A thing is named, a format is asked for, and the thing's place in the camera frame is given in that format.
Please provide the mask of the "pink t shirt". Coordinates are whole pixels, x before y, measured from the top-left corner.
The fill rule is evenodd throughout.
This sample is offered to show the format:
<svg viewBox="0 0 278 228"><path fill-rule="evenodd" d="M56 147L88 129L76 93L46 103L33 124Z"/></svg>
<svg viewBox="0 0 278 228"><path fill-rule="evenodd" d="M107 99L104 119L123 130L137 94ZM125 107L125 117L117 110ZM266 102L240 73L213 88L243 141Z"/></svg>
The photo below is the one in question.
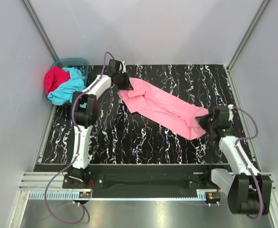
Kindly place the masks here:
<svg viewBox="0 0 278 228"><path fill-rule="evenodd" d="M187 103L142 79L131 77L130 83L133 90L118 92L130 113L139 113L187 140L206 133L195 118L208 114L207 109Z"/></svg>

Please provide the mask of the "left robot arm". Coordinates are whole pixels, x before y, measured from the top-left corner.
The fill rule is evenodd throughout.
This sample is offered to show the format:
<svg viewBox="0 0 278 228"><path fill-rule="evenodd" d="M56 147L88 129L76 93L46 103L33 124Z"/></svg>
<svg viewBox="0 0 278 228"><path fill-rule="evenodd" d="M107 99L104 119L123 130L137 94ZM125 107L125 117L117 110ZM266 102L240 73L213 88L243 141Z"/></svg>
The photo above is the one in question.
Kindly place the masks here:
<svg viewBox="0 0 278 228"><path fill-rule="evenodd" d="M66 169L65 183L85 188L91 182L87 153L91 131L98 118L97 101L112 85L120 90L133 89L123 61L110 59L102 73L87 88L73 94L71 118L74 125L74 151L71 164Z"/></svg>

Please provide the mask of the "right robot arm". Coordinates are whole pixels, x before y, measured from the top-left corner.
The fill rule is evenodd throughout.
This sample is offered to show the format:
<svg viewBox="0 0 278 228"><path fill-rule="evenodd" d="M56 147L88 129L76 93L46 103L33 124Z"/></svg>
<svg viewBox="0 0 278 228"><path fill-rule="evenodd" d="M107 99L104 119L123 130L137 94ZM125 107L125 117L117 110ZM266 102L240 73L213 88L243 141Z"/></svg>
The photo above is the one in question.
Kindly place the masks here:
<svg viewBox="0 0 278 228"><path fill-rule="evenodd" d="M269 213L272 181L253 165L241 145L243 140L255 139L259 131L256 130L251 137L236 137L229 124L234 110L243 111L230 104L217 106L212 113L196 117L199 125L217 143L232 170L232 174L229 174L223 168L212 169L202 177L203 184L207 188L217 185L227 195L232 214L242 214L257 220Z"/></svg>

